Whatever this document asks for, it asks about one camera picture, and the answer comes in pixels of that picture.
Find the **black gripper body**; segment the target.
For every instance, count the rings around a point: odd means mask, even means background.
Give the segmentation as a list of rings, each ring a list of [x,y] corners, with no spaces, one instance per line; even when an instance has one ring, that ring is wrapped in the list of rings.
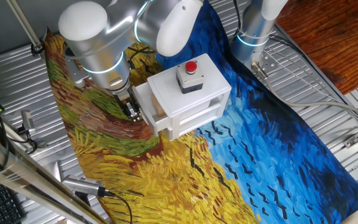
[[[112,91],[112,95],[122,110],[135,109],[135,99],[129,88]]]

